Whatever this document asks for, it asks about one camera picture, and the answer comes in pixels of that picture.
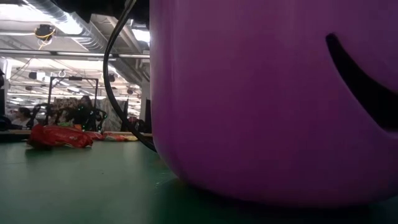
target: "ceiling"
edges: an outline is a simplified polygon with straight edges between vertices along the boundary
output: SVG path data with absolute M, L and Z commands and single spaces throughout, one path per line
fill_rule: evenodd
M 115 22 L 113 17 L 92 15 L 91 26 L 97 29 L 105 39 L 111 35 Z M 75 36 L 70 37 L 60 30 L 50 42 L 43 42 L 33 34 L 40 24 L 48 24 L 56 27 L 51 18 L 35 11 L 26 5 L 0 4 L 0 48 L 1 49 L 23 49 L 23 50 L 51 50 L 68 52 L 88 52 L 79 44 Z M 114 45 L 114 51 L 125 54 L 149 53 L 149 32 L 140 24 L 128 21 L 124 33 L 118 37 Z M 69 60 L 65 59 L 42 59 L 21 57 L 7 58 L 11 64 L 11 75 L 8 77 L 10 82 L 9 97 L 7 107 L 33 106 L 34 103 L 47 101 L 49 93 L 50 77 L 55 77 L 52 95 L 57 97 L 81 97 L 95 95 L 95 82 L 93 80 L 70 81 L 68 77 L 97 78 L 98 98 L 104 98 L 106 92 L 102 79 L 102 61 L 97 60 Z M 123 59 L 130 72 L 120 72 L 119 68 L 109 65 L 109 73 L 114 74 L 115 95 L 120 100 L 129 99 L 129 113 L 139 115 L 141 109 L 141 89 L 144 82 L 149 82 L 150 71 L 149 61 L 141 59 Z M 36 73 L 45 78 L 31 79 L 30 73 Z

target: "green table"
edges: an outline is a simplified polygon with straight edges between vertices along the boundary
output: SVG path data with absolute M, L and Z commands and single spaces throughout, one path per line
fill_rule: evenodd
M 0 144 L 0 223 L 398 223 L 398 198 L 346 210 L 242 203 L 179 181 L 139 142 Z

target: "black cable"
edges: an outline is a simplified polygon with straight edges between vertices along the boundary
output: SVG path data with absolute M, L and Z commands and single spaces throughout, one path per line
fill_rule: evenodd
M 115 110 L 116 114 L 120 117 L 122 122 L 127 126 L 128 130 L 135 135 L 140 142 L 142 142 L 145 146 L 147 146 L 150 150 L 156 152 L 155 146 L 149 142 L 138 130 L 134 128 L 134 126 L 129 122 L 125 114 L 123 113 L 122 109 L 120 108 L 118 101 L 116 101 L 113 91 L 112 91 L 112 86 L 111 82 L 109 80 L 109 74 L 108 74 L 108 61 L 109 61 L 109 55 L 111 53 L 112 47 L 116 41 L 116 38 L 118 37 L 119 33 L 122 31 L 125 23 L 129 19 L 129 13 L 134 6 L 134 3 L 136 3 L 136 0 L 128 0 L 126 7 L 124 8 L 121 17 L 119 18 L 118 23 L 114 27 L 114 30 L 112 31 L 111 36 L 109 37 L 108 40 L 108 45 L 106 46 L 106 50 L 104 53 L 104 64 L 103 64 L 103 74 L 104 74 L 104 84 L 105 84 L 105 90 L 106 94 L 109 98 L 109 101 L 111 102 L 111 105 L 113 109 Z

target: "person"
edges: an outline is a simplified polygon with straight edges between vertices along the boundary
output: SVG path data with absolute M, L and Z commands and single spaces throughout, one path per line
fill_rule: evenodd
M 30 109 L 28 108 L 18 108 L 18 111 L 16 113 L 16 119 L 12 121 L 12 124 L 22 126 L 23 128 L 26 128 L 26 124 L 30 121 L 32 115 L 30 115 Z M 33 126 L 38 124 L 39 122 L 34 119 L 33 121 Z

